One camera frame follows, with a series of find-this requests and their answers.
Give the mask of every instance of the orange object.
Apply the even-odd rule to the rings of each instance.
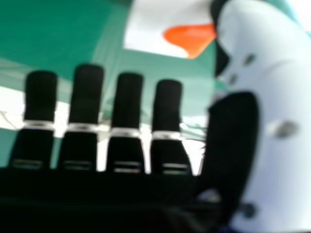
[[[214,24],[177,26],[168,29],[164,38],[186,50],[189,59],[195,59],[216,38],[216,32]]]

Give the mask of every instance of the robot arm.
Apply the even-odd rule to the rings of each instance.
[[[260,0],[228,0],[214,12],[228,56],[228,94],[250,92],[259,107],[254,161],[230,227],[243,233],[311,231],[311,40]]]

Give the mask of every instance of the green surface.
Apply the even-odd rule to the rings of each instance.
[[[295,19],[284,0],[269,2]],[[0,85],[23,90],[30,70],[52,70],[61,77],[59,100],[68,102],[75,66],[94,62],[106,70],[104,118],[111,116],[116,78],[123,71],[145,77],[142,122],[150,123],[156,83],[163,78],[183,83],[184,117],[205,116],[215,87],[221,88],[213,80],[214,44],[196,60],[124,50],[129,5],[126,0],[0,0]],[[0,163],[14,134],[0,130]]]

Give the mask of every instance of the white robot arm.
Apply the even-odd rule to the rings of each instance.
[[[242,233],[311,232],[311,40],[261,0],[228,0],[217,23],[229,57],[219,77],[228,94],[251,92],[257,146],[230,228]]]

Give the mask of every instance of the orange shape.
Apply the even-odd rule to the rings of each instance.
[[[188,53],[189,59],[197,58],[216,38],[214,24],[177,26],[168,29],[164,38]]]

